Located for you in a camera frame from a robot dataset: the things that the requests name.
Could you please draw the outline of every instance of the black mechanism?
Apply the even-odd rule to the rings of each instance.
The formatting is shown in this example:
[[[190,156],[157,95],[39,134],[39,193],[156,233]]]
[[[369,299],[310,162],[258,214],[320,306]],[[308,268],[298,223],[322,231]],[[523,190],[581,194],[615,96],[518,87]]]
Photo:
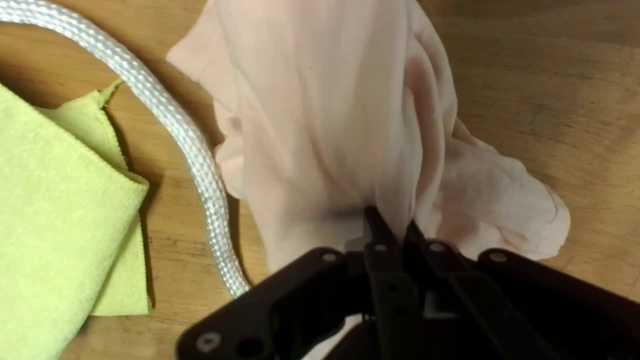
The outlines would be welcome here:
[[[179,360],[640,360],[640,306],[505,250],[472,263],[366,210],[361,253],[315,249],[187,328]]]

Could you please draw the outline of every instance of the fabric fold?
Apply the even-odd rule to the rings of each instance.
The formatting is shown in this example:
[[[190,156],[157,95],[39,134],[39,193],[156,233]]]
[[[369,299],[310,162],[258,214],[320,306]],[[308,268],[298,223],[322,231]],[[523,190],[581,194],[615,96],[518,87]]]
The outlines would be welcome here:
[[[103,162],[128,174],[125,158],[119,150],[117,137],[103,114],[103,109],[115,95],[119,83],[101,93],[90,93],[70,101],[59,109],[37,109],[46,118],[78,139],[83,147],[99,154]],[[103,281],[92,317],[138,317],[149,312],[146,285],[146,257],[142,223],[136,216],[128,228],[113,266]]]
[[[210,0],[168,55],[214,99],[230,194],[251,208],[271,270],[341,250],[374,205],[402,236],[476,259],[547,259],[564,202],[458,121],[443,47],[414,0]]]
[[[0,354],[59,359],[92,312],[148,185],[3,87],[0,154]]]

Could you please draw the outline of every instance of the yellow cloth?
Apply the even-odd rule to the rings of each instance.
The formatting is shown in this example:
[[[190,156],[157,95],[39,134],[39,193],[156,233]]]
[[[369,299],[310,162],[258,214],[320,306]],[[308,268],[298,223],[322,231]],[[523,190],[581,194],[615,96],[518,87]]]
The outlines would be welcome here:
[[[117,85],[119,83],[111,85],[103,93],[92,93],[71,101],[56,110],[39,109],[39,113],[99,154],[110,167],[125,174],[125,158],[119,150],[115,132],[101,113]],[[103,283],[92,317],[133,317],[148,315],[148,310],[144,236],[142,224],[136,218],[121,242],[115,264]]]
[[[90,95],[46,114],[61,121],[78,110],[92,122],[103,103]],[[111,131],[97,140],[95,129],[107,124],[94,127],[58,127],[0,87],[0,359],[58,359],[94,310],[115,257],[133,245],[123,238],[148,185],[106,150]],[[95,312],[101,304],[121,299],[106,293]]]

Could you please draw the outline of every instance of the wooden table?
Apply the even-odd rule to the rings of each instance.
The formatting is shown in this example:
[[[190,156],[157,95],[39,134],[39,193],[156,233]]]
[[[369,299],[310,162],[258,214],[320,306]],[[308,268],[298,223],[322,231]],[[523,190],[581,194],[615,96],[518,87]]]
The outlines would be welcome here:
[[[204,0],[56,0],[119,39],[193,117],[214,147],[208,96],[163,63]],[[570,207],[573,227],[547,264],[640,300],[640,6],[633,0],[423,0],[448,49],[460,118],[519,158]],[[46,31],[0,32],[0,83],[56,106],[115,77]],[[125,90],[110,114],[132,168],[152,182],[144,207],[154,310],[92,318],[64,359],[172,359],[175,337],[227,296],[204,245],[204,220],[182,156]],[[250,279],[264,272],[258,233],[232,205]]]

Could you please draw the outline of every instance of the pink fabric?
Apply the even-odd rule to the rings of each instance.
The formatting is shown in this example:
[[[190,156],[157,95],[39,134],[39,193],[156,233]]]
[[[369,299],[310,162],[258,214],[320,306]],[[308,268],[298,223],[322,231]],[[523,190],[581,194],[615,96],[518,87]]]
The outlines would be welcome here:
[[[414,218],[469,259],[547,259],[567,234],[561,201],[458,121],[414,0],[210,0],[168,61],[214,99],[216,162],[271,270],[360,238],[368,205],[398,236]]]

